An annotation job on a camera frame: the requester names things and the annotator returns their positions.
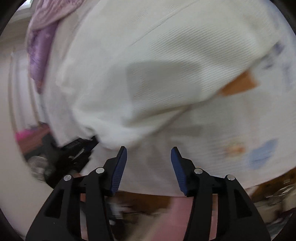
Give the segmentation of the floral patterned bed sheet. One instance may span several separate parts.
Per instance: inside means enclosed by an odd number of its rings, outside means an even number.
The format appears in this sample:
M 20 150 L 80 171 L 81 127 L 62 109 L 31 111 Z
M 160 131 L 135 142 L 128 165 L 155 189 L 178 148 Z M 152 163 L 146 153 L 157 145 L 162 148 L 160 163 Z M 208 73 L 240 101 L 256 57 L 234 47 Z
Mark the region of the floral patterned bed sheet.
M 56 75 L 83 18 L 98 2 L 86 1 L 60 21 L 52 43 L 43 98 L 60 145 L 96 136 L 86 135 L 76 123 Z M 295 34 L 275 5 L 263 2 L 278 36 L 275 45 L 212 97 L 191 104 L 136 145 L 125 146 L 121 190 L 181 196 L 170 161 L 173 147 L 211 175 L 233 174 L 244 188 L 295 167 Z M 102 166 L 120 147 L 109 149 L 99 141 L 82 174 Z

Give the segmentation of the white snap-button jacket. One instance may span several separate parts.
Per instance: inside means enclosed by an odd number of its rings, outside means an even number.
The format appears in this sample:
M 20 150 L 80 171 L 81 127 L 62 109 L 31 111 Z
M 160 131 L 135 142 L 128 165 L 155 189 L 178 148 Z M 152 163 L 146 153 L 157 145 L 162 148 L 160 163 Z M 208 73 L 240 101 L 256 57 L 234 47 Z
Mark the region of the white snap-button jacket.
M 278 36 L 263 1 L 99 1 L 56 75 L 76 123 L 134 146 L 265 56 Z

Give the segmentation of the purple floral quilt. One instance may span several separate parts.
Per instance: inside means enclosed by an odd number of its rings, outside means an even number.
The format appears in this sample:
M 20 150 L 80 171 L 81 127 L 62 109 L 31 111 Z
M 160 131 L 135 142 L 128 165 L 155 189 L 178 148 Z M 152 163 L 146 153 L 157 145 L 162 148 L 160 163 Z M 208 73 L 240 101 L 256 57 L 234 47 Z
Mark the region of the purple floral quilt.
M 26 34 L 29 75 L 41 94 L 47 62 L 59 22 L 76 11 L 83 0 L 37 1 Z

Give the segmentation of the red and black hanging towel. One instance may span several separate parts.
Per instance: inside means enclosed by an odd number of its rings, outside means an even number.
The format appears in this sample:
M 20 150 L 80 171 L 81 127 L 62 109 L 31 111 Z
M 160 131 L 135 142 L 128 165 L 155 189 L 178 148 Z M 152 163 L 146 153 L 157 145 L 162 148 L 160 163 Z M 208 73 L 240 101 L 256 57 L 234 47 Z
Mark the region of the red and black hanging towel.
M 24 129 L 15 133 L 15 140 L 20 147 L 22 154 L 27 154 L 43 145 L 42 138 L 50 133 L 50 128 L 47 124 L 41 126 Z

